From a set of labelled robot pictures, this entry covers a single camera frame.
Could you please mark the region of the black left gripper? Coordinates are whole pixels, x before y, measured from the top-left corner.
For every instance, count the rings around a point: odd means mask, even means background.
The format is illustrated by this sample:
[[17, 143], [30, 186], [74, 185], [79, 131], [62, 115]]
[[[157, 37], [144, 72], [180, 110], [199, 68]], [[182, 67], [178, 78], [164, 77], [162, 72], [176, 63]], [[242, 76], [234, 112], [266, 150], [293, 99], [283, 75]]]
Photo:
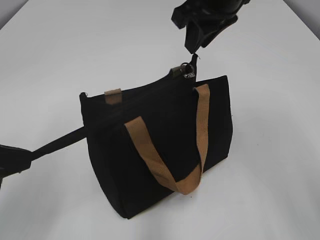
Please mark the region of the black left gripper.
[[3, 179], [31, 166], [32, 152], [19, 147], [0, 145], [0, 184]]

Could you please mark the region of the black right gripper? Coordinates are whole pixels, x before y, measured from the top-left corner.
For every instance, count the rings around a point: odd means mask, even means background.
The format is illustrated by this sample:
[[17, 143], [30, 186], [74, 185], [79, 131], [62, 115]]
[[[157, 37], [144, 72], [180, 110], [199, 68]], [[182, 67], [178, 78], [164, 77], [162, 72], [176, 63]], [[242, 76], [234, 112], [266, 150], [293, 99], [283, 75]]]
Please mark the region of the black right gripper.
[[[222, 31], [233, 25], [238, 20], [238, 11], [249, 2], [250, 0], [186, 0], [174, 8], [171, 21], [178, 29], [186, 26], [184, 46], [190, 54], [194, 54], [200, 47], [206, 48]], [[192, 17], [220, 21], [207, 35], [204, 24], [188, 23]]]

